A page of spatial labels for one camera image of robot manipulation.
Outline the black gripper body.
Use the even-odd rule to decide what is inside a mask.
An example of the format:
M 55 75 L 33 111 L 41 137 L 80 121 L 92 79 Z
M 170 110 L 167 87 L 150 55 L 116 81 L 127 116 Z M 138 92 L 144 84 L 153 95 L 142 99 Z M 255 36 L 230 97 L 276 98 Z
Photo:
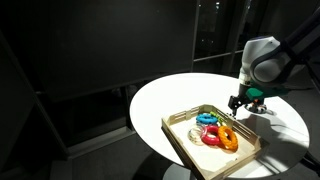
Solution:
M 228 104 L 232 103 L 233 104 L 233 108 L 235 108 L 235 106 L 238 106 L 238 108 L 244 104 L 248 104 L 251 102 L 251 99 L 248 97 L 247 95 L 247 91 L 250 89 L 250 86 L 246 86 L 243 84 L 239 85 L 239 91 L 238 91 L 238 95 L 237 96 L 233 96 L 231 95 L 229 98 L 229 102 Z

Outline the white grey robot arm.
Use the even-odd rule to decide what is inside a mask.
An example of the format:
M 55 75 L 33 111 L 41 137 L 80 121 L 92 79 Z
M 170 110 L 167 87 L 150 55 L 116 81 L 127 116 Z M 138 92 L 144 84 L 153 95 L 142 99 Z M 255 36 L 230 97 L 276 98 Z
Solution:
M 316 88 L 319 77 L 320 9 L 282 41 L 263 36 L 246 42 L 239 72 L 239 91 L 230 96 L 232 115 L 242 105 L 253 113 L 266 111 L 264 99 L 287 94 L 284 86 L 294 74 L 307 68 Z

